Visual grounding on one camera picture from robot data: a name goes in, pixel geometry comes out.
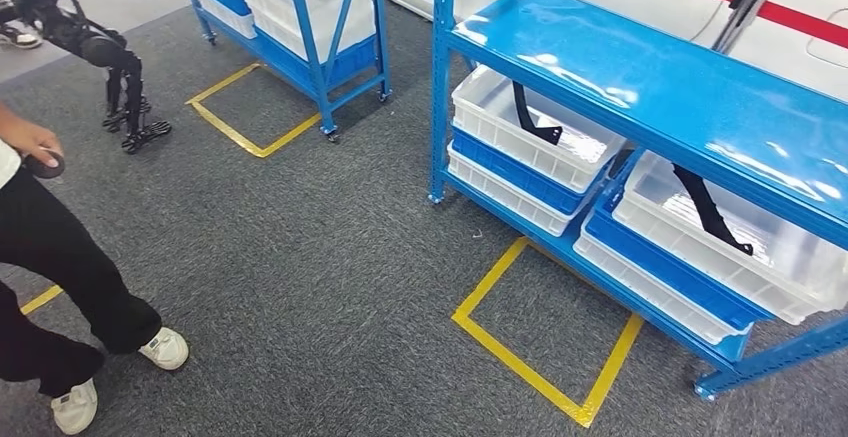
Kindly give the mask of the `person's left hand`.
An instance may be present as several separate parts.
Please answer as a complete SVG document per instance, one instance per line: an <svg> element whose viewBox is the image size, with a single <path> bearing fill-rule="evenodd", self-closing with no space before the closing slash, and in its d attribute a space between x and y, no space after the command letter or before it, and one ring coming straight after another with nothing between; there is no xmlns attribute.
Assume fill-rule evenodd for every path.
<svg viewBox="0 0 848 437"><path fill-rule="evenodd" d="M57 156L63 152L58 137L50 130L14 114L1 116L1 139L25 156L50 168L60 166Z"/></svg>

